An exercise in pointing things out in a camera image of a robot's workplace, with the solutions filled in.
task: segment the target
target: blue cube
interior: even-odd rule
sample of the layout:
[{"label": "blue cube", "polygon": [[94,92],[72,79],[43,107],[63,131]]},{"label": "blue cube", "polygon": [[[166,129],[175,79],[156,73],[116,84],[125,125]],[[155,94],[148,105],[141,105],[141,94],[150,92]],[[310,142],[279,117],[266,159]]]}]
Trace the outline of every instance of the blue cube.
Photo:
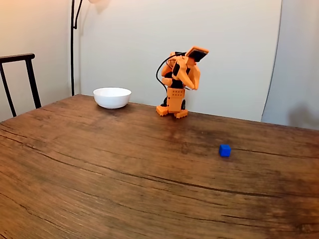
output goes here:
[{"label": "blue cube", "polygon": [[219,147],[219,154],[222,157],[229,157],[230,151],[231,151],[231,147],[227,144],[221,144]]}]

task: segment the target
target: black wire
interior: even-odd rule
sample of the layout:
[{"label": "black wire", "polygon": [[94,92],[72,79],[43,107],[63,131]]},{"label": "black wire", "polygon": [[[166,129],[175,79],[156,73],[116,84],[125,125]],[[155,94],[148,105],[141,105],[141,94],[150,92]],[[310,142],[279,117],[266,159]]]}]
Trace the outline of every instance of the black wire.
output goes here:
[{"label": "black wire", "polygon": [[161,68],[162,65],[164,65],[164,63],[166,63],[166,61],[169,60],[170,58],[172,58],[172,57],[174,57],[174,56],[180,56],[180,55],[183,55],[183,54],[186,54],[186,52],[180,52],[180,53],[177,53],[177,54],[175,54],[175,55],[172,55],[172,56],[168,57],[167,59],[165,59],[165,60],[161,63],[161,65],[160,65],[159,68],[158,68],[158,71],[156,71],[156,79],[161,83],[161,85],[164,86],[166,92],[167,92],[167,88],[166,88],[165,84],[164,84],[162,81],[160,81],[160,79],[159,79],[159,77],[158,77],[160,68]]}]

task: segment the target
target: white bowl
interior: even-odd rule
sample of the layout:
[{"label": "white bowl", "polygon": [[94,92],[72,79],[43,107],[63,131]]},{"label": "white bowl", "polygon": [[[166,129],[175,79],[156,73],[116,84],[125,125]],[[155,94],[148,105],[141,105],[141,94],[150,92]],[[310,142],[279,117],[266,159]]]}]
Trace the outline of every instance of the white bowl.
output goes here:
[{"label": "white bowl", "polygon": [[123,88],[99,88],[93,91],[95,102],[107,109],[117,109],[126,106],[130,100],[131,91]]}]

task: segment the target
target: black chair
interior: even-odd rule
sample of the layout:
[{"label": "black chair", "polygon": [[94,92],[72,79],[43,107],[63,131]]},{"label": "black chair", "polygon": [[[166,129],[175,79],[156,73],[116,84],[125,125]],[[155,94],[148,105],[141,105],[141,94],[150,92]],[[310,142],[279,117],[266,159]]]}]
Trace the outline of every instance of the black chair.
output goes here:
[{"label": "black chair", "polygon": [[34,100],[34,105],[35,105],[35,108],[37,109],[37,108],[41,107],[41,102],[40,102],[38,89],[36,87],[35,77],[34,77],[34,72],[33,72],[33,67],[32,67],[32,59],[34,59],[34,58],[35,58],[35,55],[33,53],[23,54],[23,55],[15,55],[15,56],[0,57],[0,73],[1,73],[2,81],[3,81],[3,86],[4,86],[5,93],[6,93],[6,97],[8,99],[8,102],[9,102],[10,109],[11,109],[13,117],[16,117],[16,113],[15,113],[15,109],[14,109],[14,106],[13,106],[13,102],[12,102],[12,99],[11,99],[11,95],[10,95],[10,92],[9,92],[8,85],[6,83],[6,79],[5,79],[5,75],[4,75],[4,70],[3,70],[3,65],[2,64],[3,63],[8,63],[8,62],[15,62],[15,61],[25,61],[26,69],[28,71],[28,76],[29,76],[32,96],[33,96],[33,100]]}]

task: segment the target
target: tabletop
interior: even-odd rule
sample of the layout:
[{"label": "tabletop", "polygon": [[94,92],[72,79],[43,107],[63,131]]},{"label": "tabletop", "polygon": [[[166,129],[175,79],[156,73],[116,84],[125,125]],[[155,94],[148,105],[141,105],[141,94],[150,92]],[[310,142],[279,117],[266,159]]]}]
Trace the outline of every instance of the tabletop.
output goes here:
[{"label": "tabletop", "polygon": [[317,239],[319,132],[82,95],[2,122],[0,239],[64,238]]}]

